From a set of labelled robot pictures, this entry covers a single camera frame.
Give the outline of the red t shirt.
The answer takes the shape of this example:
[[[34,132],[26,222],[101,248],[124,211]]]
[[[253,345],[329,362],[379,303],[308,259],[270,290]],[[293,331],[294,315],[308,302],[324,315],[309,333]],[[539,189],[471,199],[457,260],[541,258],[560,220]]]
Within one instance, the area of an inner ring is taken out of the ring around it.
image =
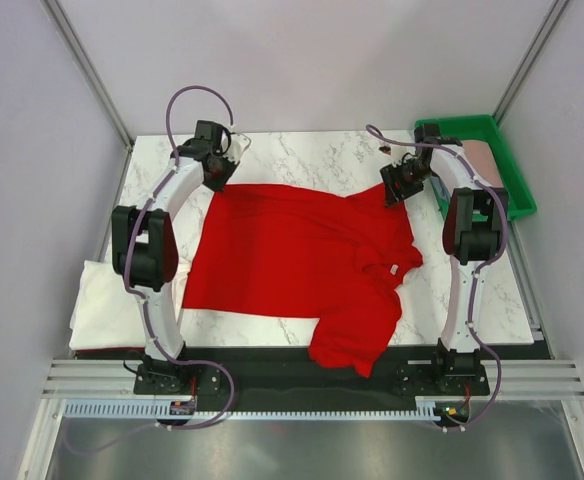
[[[347,197],[275,184],[213,196],[183,307],[317,319],[309,357],[369,377],[402,316],[397,288],[423,258],[404,206],[376,185]]]

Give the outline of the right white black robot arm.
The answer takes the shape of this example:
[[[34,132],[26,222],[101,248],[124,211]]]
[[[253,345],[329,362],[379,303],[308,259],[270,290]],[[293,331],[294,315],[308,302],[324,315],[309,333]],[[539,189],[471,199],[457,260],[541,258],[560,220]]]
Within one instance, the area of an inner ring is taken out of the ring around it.
[[[451,266],[446,321],[428,364],[403,366],[401,387],[414,395],[487,395],[481,363],[487,346],[480,342],[480,304],[488,268],[507,244],[509,196],[490,183],[467,159],[462,142],[425,123],[405,143],[407,153],[395,155],[381,178],[388,207],[420,193],[425,181],[437,178],[449,194],[442,245]]]

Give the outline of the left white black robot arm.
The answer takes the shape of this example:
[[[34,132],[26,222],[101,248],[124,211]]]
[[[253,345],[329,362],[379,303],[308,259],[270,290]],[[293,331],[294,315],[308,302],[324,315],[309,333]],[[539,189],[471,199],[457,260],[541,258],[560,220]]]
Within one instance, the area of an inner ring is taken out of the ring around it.
[[[238,168],[251,139],[213,121],[200,120],[194,135],[173,151],[163,176],[135,205],[118,205],[111,214],[111,259],[141,315],[145,355],[165,361],[157,382],[180,393],[191,369],[179,356],[185,348],[177,325],[172,282],[179,252],[172,220],[199,187],[221,192]]]

